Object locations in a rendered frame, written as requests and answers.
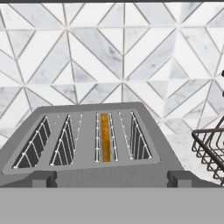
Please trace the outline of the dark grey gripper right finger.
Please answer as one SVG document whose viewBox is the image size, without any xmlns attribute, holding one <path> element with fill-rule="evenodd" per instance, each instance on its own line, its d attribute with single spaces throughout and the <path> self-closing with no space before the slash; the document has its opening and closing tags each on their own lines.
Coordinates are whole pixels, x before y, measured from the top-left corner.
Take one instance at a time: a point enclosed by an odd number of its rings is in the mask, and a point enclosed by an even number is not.
<svg viewBox="0 0 224 224">
<path fill-rule="evenodd" d="M 168 187 L 177 188 L 208 188 L 220 187 L 215 183 L 198 178 L 190 171 L 168 171 Z"/>
</svg>

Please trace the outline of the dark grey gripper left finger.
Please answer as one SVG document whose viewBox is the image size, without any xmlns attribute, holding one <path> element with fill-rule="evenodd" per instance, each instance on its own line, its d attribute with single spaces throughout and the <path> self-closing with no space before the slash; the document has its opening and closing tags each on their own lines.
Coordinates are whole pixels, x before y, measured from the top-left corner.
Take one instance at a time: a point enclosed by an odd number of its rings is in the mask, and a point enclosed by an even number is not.
<svg viewBox="0 0 224 224">
<path fill-rule="evenodd" d="M 34 171 L 26 178 L 3 185 L 3 187 L 13 188 L 47 188 L 56 187 L 57 172 L 56 171 Z"/>
</svg>

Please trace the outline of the grey four-slot toaster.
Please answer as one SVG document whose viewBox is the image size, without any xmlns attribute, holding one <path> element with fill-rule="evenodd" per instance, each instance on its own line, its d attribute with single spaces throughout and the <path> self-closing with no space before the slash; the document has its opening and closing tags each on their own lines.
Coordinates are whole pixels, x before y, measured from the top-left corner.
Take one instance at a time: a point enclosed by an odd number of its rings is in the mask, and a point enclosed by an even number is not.
<svg viewBox="0 0 224 224">
<path fill-rule="evenodd" d="M 102 161 L 101 114 L 110 161 Z M 165 187 L 182 165 L 141 102 L 37 108 L 0 149 L 0 187 L 56 171 L 56 187 Z"/>
</svg>

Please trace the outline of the brown bread slice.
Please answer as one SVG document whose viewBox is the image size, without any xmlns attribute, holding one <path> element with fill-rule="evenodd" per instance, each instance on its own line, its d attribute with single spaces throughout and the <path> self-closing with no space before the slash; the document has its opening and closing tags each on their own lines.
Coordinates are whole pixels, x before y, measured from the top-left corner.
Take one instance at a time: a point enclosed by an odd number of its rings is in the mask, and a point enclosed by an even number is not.
<svg viewBox="0 0 224 224">
<path fill-rule="evenodd" d="M 107 114 L 101 114 L 101 151 L 102 161 L 110 161 L 109 120 Z"/>
</svg>

